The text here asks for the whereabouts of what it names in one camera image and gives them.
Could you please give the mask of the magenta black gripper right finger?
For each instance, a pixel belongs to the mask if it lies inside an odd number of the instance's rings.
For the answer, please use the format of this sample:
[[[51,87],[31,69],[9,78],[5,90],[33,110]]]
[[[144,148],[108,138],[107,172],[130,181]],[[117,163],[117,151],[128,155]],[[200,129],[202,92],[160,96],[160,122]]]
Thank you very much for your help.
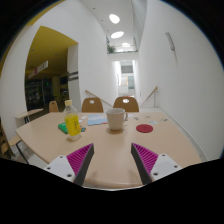
[[[167,154],[156,154],[136,143],[131,144],[131,154],[143,185],[147,185],[182,169]]]

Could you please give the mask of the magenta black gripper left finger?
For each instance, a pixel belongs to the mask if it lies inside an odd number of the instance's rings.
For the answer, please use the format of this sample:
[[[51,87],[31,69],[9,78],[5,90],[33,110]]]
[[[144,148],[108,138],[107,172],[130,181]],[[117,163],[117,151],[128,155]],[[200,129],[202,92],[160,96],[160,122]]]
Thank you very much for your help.
[[[59,155],[44,170],[82,186],[94,155],[94,144],[88,144],[71,154]]]

